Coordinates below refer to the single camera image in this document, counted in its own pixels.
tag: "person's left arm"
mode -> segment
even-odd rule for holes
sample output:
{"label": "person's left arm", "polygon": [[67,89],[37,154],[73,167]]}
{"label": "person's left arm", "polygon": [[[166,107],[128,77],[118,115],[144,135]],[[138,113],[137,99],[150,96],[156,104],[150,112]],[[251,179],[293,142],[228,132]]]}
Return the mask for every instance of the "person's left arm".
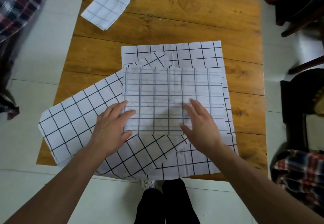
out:
{"label": "person's left arm", "polygon": [[113,104],[100,114],[88,145],[5,224],[67,223],[96,169],[132,135],[130,131],[122,133],[126,121],[135,114],[126,111],[119,117],[126,104]]}

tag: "black pants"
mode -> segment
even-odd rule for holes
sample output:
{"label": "black pants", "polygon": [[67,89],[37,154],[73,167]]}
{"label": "black pants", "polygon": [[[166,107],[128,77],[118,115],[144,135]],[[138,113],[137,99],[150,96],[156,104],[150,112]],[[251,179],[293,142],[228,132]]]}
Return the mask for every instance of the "black pants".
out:
{"label": "black pants", "polygon": [[134,224],[200,224],[181,179],[165,181],[162,190],[163,194],[154,188],[144,191]]}

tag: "plaid fabric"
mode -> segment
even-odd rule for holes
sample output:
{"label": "plaid fabric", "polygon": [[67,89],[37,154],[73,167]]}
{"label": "plaid fabric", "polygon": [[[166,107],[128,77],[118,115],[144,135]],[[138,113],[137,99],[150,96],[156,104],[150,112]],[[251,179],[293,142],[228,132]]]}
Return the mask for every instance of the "plaid fabric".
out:
{"label": "plaid fabric", "polygon": [[298,150],[281,153],[272,169],[273,181],[306,206],[323,214],[324,155]]}
{"label": "plaid fabric", "polygon": [[0,0],[0,42],[22,29],[43,0]]}

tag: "person's left hand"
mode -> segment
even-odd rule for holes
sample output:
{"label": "person's left hand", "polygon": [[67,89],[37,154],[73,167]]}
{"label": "person's left hand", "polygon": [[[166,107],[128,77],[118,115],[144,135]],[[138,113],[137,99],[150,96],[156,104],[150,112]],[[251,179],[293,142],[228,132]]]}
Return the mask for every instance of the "person's left hand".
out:
{"label": "person's left hand", "polygon": [[136,111],[126,111],[120,116],[127,103],[128,101],[125,100],[113,104],[97,117],[95,129],[86,147],[102,155],[104,157],[102,160],[114,154],[132,135],[132,131],[123,133],[123,127]]}

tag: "person's right arm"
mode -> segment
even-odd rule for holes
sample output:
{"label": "person's right arm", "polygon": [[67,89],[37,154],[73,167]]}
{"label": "person's right arm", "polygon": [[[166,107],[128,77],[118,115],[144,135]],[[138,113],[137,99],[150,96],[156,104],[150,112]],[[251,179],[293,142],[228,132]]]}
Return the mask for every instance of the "person's right arm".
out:
{"label": "person's right arm", "polygon": [[184,104],[192,130],[181,125],[190,142],[221,170],[259,224],[324,223],[324,219],[290,196],[222,142],[212,116],[196,100]]}

